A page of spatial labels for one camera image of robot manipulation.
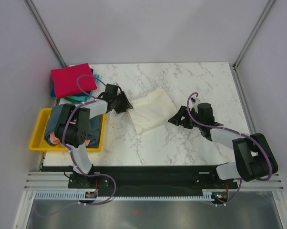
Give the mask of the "cream white t shirt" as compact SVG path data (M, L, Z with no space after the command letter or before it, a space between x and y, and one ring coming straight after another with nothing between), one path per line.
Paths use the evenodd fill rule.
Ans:
M131 100L131 105L128 115L137 135L165 124L177 113L175 104L162 87Z

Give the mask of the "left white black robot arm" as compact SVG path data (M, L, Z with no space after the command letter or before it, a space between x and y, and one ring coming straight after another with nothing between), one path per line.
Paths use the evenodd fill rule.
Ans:
M72 159L73 172L68 188L93 188L97 181L86 149L92 127L90 120L112 110L123 113L132 107L125 92L116 84L107 84L105 91L91 101L62 105L54 135L68 149Z

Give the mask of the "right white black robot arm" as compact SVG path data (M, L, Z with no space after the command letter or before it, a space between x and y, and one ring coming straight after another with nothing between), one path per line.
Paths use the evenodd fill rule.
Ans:
M261 133L241 134L224 127L215 121L209 103L199 103L191 109L181 106L168 122L186 129L196 127L202 137L233 150L235 161L218 165L216 172L209 176L209 182L213 187L219 188L229 179L241 179L245 182L269 180L278 172L277 161L265 136Z

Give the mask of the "grey blue t shirt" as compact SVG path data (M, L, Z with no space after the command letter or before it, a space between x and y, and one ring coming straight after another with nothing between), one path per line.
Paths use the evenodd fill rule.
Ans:
M54 122L55 126L59 120L62 108L63 108L63 105L61 104L61 105L55 106L51 110L51 115L48 121ZM85 145L87 148L98 148L99 147L101 128L102 128L102 115L98 115L90 119L88 135L85 141Z

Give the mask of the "folded turquoise t shirt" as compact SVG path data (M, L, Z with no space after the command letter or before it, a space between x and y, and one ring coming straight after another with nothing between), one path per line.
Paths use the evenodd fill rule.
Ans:
M95 78L95 83L98 83L100 75L99 74L94 74L93 75ZM68 96L69 98L72 98L74 100L78 100L80 102L86 102L88 99L90 99L90 96L81 96L81 97L76 97L76 96Z

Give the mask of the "folded green t shirt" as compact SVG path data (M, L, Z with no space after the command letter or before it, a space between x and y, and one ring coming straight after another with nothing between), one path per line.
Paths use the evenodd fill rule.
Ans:
M69 98L69 97L65 97L64 98L66 101L68 101L69 103L80 103L80 101L78 101L78 100L74 100L74 99L72 99L72 98Z

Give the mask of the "folded magenta t shirt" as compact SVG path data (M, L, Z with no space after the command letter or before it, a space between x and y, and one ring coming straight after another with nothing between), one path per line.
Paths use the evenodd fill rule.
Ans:
M86 76L82 77L78 81L78 84L83 91L90 92L98 88L95 79L92 77L93 72L91 71L88 63L51 70L51 78L54 84L55 96L58 99L61 99L64 97L81 94L82 91L77 85L77 79L82 75Z

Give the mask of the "folded navy blue t shirt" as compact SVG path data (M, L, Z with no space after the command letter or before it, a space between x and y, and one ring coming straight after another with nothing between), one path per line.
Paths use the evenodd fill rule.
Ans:
M51 97L56 97L54 88L51 90L50 96L51 96ZM74 95L72 95L72 96L81 97L81 96L87 96L87 94L85 94L85 93L80 93L80 94L74 94Z

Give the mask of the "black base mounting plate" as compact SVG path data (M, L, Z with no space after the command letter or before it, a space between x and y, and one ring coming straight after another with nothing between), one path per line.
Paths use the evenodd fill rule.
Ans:
M203 189L236 189L232 180L220 180L215 166L96 166L93 188L111 195L195 194Z

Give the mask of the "pink t shirt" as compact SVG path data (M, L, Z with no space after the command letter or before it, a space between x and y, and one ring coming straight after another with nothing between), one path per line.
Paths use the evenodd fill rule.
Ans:
M55 123L48 121L45 129L44 139L51 146L55 146L60 143L59 138L55 136L54 130L55 130Z

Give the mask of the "yellow plastic tray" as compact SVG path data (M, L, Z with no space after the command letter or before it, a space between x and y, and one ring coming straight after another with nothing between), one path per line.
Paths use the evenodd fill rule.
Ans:
M32 151L67 152L63 145L50 146L44 139L47 122L50 118L52 108L43 108L39 114L38 121L34 128L29 149ZM105 132L106 115L102 115L102 127L99 143L96 148L86 148L87 152L100 152L103 146L103 134Z

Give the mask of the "right aluminium frame post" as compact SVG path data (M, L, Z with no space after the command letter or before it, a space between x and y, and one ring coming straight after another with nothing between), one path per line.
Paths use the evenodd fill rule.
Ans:
M262 12L260 13L257 21L255 22L255 24L254 24L254 26L253 26L248 38L246 39L246 42L243 45L239 55L237 56L235 62L232 64L232 68L233 68L233 70L235 72L236 72L238 66L240 65L242 59L244 58L247 50L251 46L254 38L256 37L256 35L260 31L260 29L262 28L263 23L265 22L267 16L271 12L271 10L274 7L274 5L276 4L276 2L277 2L276 0L268 0L266 5L264 6L264 8L263 8Z

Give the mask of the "aluminium frame post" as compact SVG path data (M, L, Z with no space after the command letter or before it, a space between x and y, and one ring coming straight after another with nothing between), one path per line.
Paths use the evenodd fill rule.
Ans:
M59 62L60 66L67 67L66 62L64 61L59 49L57 48L57 45L54 42L54 39L52 38L44 20L42 19L36 5L32 0L24 0L24 3L26 4L29 12L33 16L36 24L38 25L40 31L42 32L45 40L47 41L50 49L52 50L54 56L56 57L57 61Z
M260 13L257 21L255 22L255 24L254 24L254 26L253 26L248 38L246 39L246 42L243 45L239 55L237 56L235 62L232 64L232 68L233 68L233 70L235 72L236 72L238 66L240 65L242 59L244 58L247 50L251 46L254 38L256 37L256 35L260 31L260 29L262 28L263 23L265 22L267 16L271 12L271 10L274 7L274 5L276 4L276 2L277 2L276 0L268 0L266 5L264 6L264 8L263 8L262 12Z

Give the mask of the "aluminium extrusion rail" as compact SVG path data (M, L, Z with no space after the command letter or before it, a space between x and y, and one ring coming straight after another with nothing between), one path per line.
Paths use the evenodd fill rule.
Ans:
M65 191L68 189L68 178L62 172L29 172L24 189ZM284 187L279 174L275 174L269 181L243 181L240 191L284 191Z

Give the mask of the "left aluminium frame post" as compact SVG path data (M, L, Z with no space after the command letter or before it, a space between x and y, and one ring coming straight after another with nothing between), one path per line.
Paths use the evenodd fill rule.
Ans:
M36 5L32 0L24 0L24 3L26 4L29 12L33 16L36 24L38 25L40 31L42 32L45 40L47 41L50 49L52 50L54 56L56 57L57 61L59 62L60 66L67 67L66 62L64 61L59 49L57 48L57 45L54 42L54 39L52 38L44 20L42 19Z

